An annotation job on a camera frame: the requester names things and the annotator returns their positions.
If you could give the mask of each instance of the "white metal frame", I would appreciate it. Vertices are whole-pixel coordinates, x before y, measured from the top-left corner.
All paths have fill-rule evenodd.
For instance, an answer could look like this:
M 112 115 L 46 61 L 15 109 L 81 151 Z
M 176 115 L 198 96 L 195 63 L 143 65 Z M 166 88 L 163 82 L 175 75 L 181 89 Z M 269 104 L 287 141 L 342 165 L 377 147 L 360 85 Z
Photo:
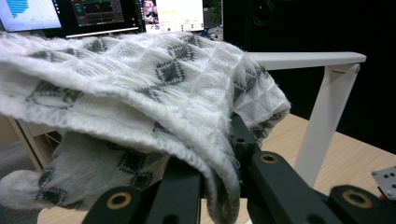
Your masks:
M 295 171 L 313 187 L 347 99 L 366 56 L 355 52 L 250 52 L 267 71 L 324 66 L 324 77 L 309 119 Z

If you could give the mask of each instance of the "towel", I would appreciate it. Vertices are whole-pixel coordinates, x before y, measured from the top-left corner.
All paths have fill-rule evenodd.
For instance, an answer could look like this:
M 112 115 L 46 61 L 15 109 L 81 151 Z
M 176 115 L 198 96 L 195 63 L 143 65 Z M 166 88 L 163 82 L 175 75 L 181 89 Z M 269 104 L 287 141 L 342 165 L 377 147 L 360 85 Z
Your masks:
M 0 33 L 0 113 L 63 133 L 43 173 L 0 181 L 0 204 L 89 209 L 106 190 L 144 190 L 170 156 L 205 178 L 215 223 L 235 223 L 231 114 L 260 143 L 290 102 L 247 53 L 192 33 L 45 38 Z

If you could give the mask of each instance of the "patterned cloth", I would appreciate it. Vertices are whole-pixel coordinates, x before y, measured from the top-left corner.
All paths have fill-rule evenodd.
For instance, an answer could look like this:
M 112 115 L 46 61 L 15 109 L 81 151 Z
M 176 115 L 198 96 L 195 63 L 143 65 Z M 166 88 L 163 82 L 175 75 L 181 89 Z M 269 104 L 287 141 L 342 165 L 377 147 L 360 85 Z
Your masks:
M 0 181 L 0 203 L 13 208 L 89 208 L 116 186 L 149 187 L 176 156 L 203 174 L 213 220 L 234 223 L 230 116 L 238 113 L 260 142 L 290 110 L 245 52 L 190 33 L 0 33 L 0 49 L 0 113 L 65 131 L 43 174 Z

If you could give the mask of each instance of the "folded towel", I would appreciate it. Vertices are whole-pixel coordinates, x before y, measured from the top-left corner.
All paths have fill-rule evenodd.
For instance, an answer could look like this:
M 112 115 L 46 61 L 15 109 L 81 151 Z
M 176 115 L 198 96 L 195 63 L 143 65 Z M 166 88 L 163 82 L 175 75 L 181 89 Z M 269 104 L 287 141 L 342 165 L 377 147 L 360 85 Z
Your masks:
M 175 156 L 203 174 L 213 220 L 235 223 L 231 114 L 260 143 L 290 110 L 244 51 L 191 33 L 0 33 L 0 49 L 0 113 L 65 131 L 42 174 L 17 171 L 0 181 L 0 203 L 12 208 L 89 209 L 108 189 L 161 180 Z

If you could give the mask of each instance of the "desk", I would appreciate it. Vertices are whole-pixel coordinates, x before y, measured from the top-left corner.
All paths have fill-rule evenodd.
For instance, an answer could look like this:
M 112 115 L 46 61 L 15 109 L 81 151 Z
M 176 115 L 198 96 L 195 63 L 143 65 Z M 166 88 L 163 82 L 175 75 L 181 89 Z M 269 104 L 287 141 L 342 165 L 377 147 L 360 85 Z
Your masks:
M 262 149 L 273 151 L 285 158 L 293 166 L 298 149 L 303 142 L 307 120 L 287 115 L 279 122 L 264 140 Z M 396 155 L 378 147 L 373 147 L 336 133 L 333 137 L 326 159 L 319 172 L 314 189 L 329 195 L 330 189 L 337 185 L 353 185 L 379 195 L 377 184 L 371 172 L 396 165 Z M 246 200 L 241 200 L 241 211 L 237 224 L 249 220 Z M 86 212 L 75 212 L 59 207 L 43 209 L 38 216 L 38 224 L 74 224 L 81 223 Z M 213 223 L 207 215 L 205 200 L 202 202 L 201 223 Z

